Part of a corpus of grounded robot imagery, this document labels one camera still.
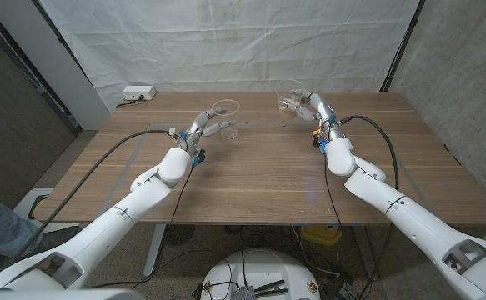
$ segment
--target clear plastic cup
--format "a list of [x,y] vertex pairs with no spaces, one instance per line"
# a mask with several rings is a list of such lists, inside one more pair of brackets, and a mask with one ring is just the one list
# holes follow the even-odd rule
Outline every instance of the clear plastic cup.
[[282,80],[276,84],[276,95],[278,95],[279,115],[283,120],[290,120],[296,117],[296,112],[290,111],[285,107],[279,105],[285,101],[294,105],[300,105],[302,102],[302,95],[296,96],[292,93],[293,90],[302,90],[303,84],[298,80],[288,79]]
[[[216,119],[221,119],[218,120],[219,123],[237,120],[237,112],[239,111],[239,103],[237,101],[232,99],[220,100],[213,105],[213,109],[215,108],[225,109],[224,113],[215,113],[217,115]],[[235,138],[237,132],[237,124],[220,129],[220,135],[226,139]]]

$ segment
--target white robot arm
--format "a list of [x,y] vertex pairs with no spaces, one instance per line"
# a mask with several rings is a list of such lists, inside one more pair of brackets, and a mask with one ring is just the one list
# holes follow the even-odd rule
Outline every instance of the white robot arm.
[[450,227],[386,184],[382,170],[352,154],[352,143],[342,134],[333,109],[321,97],[307,91],[292,93],[302,94],[309,101],[317,111],[314,119],[305,107],[281,105],[306,121],[319,121],[328,167],[332,173],[348,178],[344,186],[385,214],[428,256],[463,299],[486,299],[486,241]]
[[[188,166],[203,160],[204,150],[197,148],[203,133],[213,135],[220,128],[236,123],[233,120],[203,129],[214,116],[213,110],[200,113],[185,132],[180,132],[179,147],[169,149],[157,166],[133,181],[131,192],[124,199],[97,217],[75,237],[1,271],[0,289],[32,293],[81,288],[94,268],[132,226],[168,196],[171,187],[178,183]],[[38,268],[49,263],[56,263],[60,267],[51,273]]]

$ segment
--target electrical outlet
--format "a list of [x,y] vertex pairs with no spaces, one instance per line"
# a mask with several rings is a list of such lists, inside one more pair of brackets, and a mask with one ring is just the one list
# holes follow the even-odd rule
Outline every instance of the electrical outlet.
[[127,86],[123,90],[123,96],[126,100],[137,100],[141,95],[143,100],[152,100],[156,94],[156,89],[153,86]]

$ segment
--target concrete floor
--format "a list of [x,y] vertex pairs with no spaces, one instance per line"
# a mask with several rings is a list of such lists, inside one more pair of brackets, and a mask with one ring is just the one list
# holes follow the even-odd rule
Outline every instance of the concrete floor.
[[[95,132],[84,131],[70,144],[58,160],[43,174],[35,184],[36,188],[54,187],[70,168],[82,150],[94,137]],[[252,248],[272,248],[301,260],[295,252],[293,244],[281,232],[291,236],[290,227],[247,227],[243,231],[245,240],[255,240]],[[376,251],[381,249],[382,237],[387,228],[378,227],[370,230]],[[143,279],[143,266],[148,253],[150,238],[153,235],[153,225],[139,223],[130,233],[111,251],[111,253],[97,267],[87,283],[87,288],[115,281],[137,281]],[[353,277],[353,287],[360,293],[367,282],[365,270],[361,263],[360,254],[354,241],[353,234],[346,230],[341,240],[332,247],[321,246],[312,242],[303,241],[307,252],[323,254],[335,267],[343,269]],[[149,282],[139,285],[136,289],[146,299],[184,299],[190,298],[191,292],[203,281],[208,271],[217,264],[221,258],[241,250],[241,237],[229,235],[224,232],[222,226],[198,226],[195,228],[193,238],[181,246],[164,246],[161,264],[170,261],[181,253],[197,249],[211,249],[219,255],[191,253],[179,258],[158,274]],[[312,258],[313,263],[322,268],[328,268],[327,263],[319,257]],[[313,275],[325,283],[326,276],[318,271]],[[120,285],[121,288],[130,288],[132,285]],[[332,299],[333,295],[323,293],[323,300]],[[368,299],[387,299],[381,280],[375,281],[370,289]]]
[[[486,1],[427,1],[390,91],[408,99],[486,192]],[[486,239],[486,231],[473,235]],[[428,259],[397,237],[388,258],[403,266],[383,280],[388,298],[458,299]]]

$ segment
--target black cable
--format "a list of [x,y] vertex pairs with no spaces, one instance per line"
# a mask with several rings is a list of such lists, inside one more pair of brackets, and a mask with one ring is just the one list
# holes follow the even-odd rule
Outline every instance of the black cable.
[[[368,117],[359,116],[359,115],[349,116],[349,117],[342,119],[340,121],[340,123],[345,124],[345,123],[349,122],[350,120],[352,120],[354,118],[361,119],[361,120],[364,120],[367,123],[370,123],[373,127],[375,127],[379,131],[379,133],[385,139],[385,142],[388,145],[389,151],[391,152],[391,158],[393,159],[394,188],[398,191],[398,188],[399,188],[398,163],[397,163],[397,159],[396,159],[396,153],[394,152],[394,147],[393,147],[393,144],[391,143],[391,140],[389,139],[389,137],[387,136],[385,131],[375,121],[371,120]],[[378,260],[375,262],[375,266],[376,266],[377,270],[379,270],[379,266],[382,262],[383,255],[385,254],[385,250],[387,249],[387,246],[388,246],[389,241],[391,239],[391,234],[393,233],[393,229],[394,229],[394,224],[391,223],[391,225],[389,226],[389,230],[387,232],[387,237],[385,238],[385,242],[383,242],[382,251],[378,256]],[[365,286],[363,287],[363,290],[359,294],[358,299],[363,300],[363,295],[367,291],[367,288],[372,285],[372,282],[374,281],[374,277],[376,276],[376,273],[377,272],[373,272],[371,278],[368,280],[367,284],[365,284]]]
[[109,149],[105,154],[103,154],[103,156],[101,158],[99,158],[97,162],[95,162],[93,164],[93,166],[87,171],[87,173],[85,175],[83,175],[83,178],[78,182],[76,187],[74,187],[74,189],[65,197],[65,199],[59,204],[59,206],[52,212],[50,217],[48,217],[48,219],[46,221],[44,221],[43,225],[41,225],[37,229],[37,231],[20,248],[20,250],[17,251],[15,256],[13,256],[13,258],[9,261],[9,263],[7,263],[5,265],[5,267],[3,267],[3,268],[7,268],[7,267],[11,266],[13,263],[15,263],[23,255],[23,253],[26,251],[26,249],[28,249],[32,245],[32,243],[37,239],[39,234],[41,234],[43,232],[44,228],[46,228],[46,226],[48,226],[48,224],[58,215],[58,213],[63,209],[63,207],[65,205],[67,205],[68,201],[74,196],[74,194],[78,191],[78,189],[85,183],[87,178],[100,165],[100,163],[102,163],[103,160],[106,159],[109,156],[109,154],[111,154],[116,148],[118,148],[120,145],[122,145],[128,139],[135,138],[136,136],[143,135],[143,134],[146,134],[146,133],[165,133],[168,136],[173,137],[173,138],[178,137],[177,135],[171,136],[170,133],[166,130],[144,130],[144,131],[141,131],[141,132],[136,132],[134,134],[130,134],[127,137],[120,140],[120,142],[117,142],[113,147],[111,147],[111,149]]
[[341,223],[341,218],[337,213],[337,209],[335,208],[335,203],[333,203],[332,193],[329,191],[329,183],[328,183],[328,160],[326,156],[324,156],[324,179],[326,180],[326,188],[328,189],[329,200],[332,202],[333,211],[335,212],[335,216],[337,216],[337,220],[339,221],[339,227],[341,228],[343,224]]
[[[185,187],[187,186],[189,178],[191,177],[191,174],[193,173],[193,169],[194,169],[194,167],[191,167],[191,171],[189,171],[189,174],[187,175],[187,179],[185,179],[185,183],[183,184],[182,190],[179,192],[178,201],[176,202],[176,207],[174,208],[173,216],[170,218],[170,223],[167,226],[167,230],[173,225],[174,216],[176,215],[176,211],[178,210],[178,206],[179,206],[179,201],[182,199],[183,191],[185,190]],[[152,272],[152,274],[148,275],[147,277],[145,277],[143,280],[146,279],[146,281],[142,280],[141,282],[135,283],[135,285],[132,287],[132,289],[136,288],[139,284],[145,283],[148,280],[152,279],[153,274],[155,274],[156,272],[157,272],[157,270],[155,272]]]
[[341,286],[341,288],[348,294],[348,300],[352,300],[351,297],[353,297],[354,299],[356,299],[356,297],[348,290],[343,286]]
[[118,104],[115,108],[120,108],[120,107],[123,107],[123,106],[126,106],[126,105],[140,103],[143,99],[144,99],[144,95],[141,95],[141,96],[139,96],[139,98],[137,98],[137,99],[135,99],[133,101]]
[[244,253],[243,253],[243,245],[241,245],[241,257],[243,258],[243,278],[244,278],[244,286],[248,286],[248,282],[246,281],[246,271],[244,270]]
[[189,178],[191,177],[193,170],[194,170],[194,167],[191,167],[191,171],[189,171],[187,179],[185,180],[185,183],[183,184],[182,191],[179,193],[178,201],[176,202],[176,208],[174,208],[174,212],[173,212],[173,217],[171,217],[170,223],[168,224],[169,227],[173,224],[174,216],[176,215],[176,211],[178,210],[179,201],[182,199],[183,190],[187,186],[187,182],[189,181]]
[[199,283],[197,286],[196,286],[196,289],[191,293],[191,296],[193,296],[194,299],[196,300],[200,300],[200,296],[202,294],[202,291],[204,289],[208,289],[208,288],[211,288],[211,287],[214,287],[214,286],[217,286],[217,285],[221,285],[221,284],[226,284],[226,283],[232,283],[232,284],[235,284],[235,286],[237,288],[239,288],[239,285],[236,283],[236,282],[233,282],[233,281],[226,281],[226,282],[219,282],[219,283],[214,283],[214,284],[207,284],[207,285],[202,285],[201,283]]
[[201,253],[201,252],[215,253],[215,254],[219,255],[219,257],[221,257],[224,260],[224,262],[226,262],[226,264],[228,265],[228,268],[230,270],[230,273],[231,273],[232,267],[230,266],[229,262],[226,260],[226,258],[224,258],[223,256],[221,256],[220,254],[218,254],[214,250],[208,250],[208,249],[204,249],[204,250],[191,250],[191,251],[187,251],[187,252],[184,252],[182,254],[179,254],[176,257],[173,257],[173,259],[171,259],[169,262],[163,264],[161,267],[158,267],[155,271],[152,272],[152,274],[146,276],[145,278],[143,278],[141,280],[138,280],[138,281],[108,282],[108,283],[98,284],[98,285],[92,286],[90,288],[104,288],[104,287],[109,287],[109,286],[118,285],[118,284],[135,284],[135,286],[133,286],[133,288],[135,288],[140,283],[146,283],[146,282],[148,282],[150,279],[152,279],[154,277],[154,275],[159,270],[161,270],[162,268],[165,268],[167,265],[169,265],[170,263],[174,262],[176,259],[178,259],[178,258],[180,258],[180,257],[182,257],[184,255],[190,254],[190,253]]
[[397,160],[396,160],[396,154],[394,152],[394,147],[393,147],[393,144],[391,143],[391,140],[389,139],[389,137],[387,136],[385,131],[375,121],[369,119],[368,117],[354,115],[354,116],[346,117],[339,122],[341,124],[346,124],[347,122],[349,122],[350,120],[352,120],[354,118],[364,120],[365,122],[370,123],[372,126],[374,126],[379,131],[379,133],[385,139],[385,142],[387,143],[389,151],[391,152],[391,158],[393,159],[394,188],[398,191],[398,184],[399,184],[399,182],[398,182],[398,163],[397,163]]

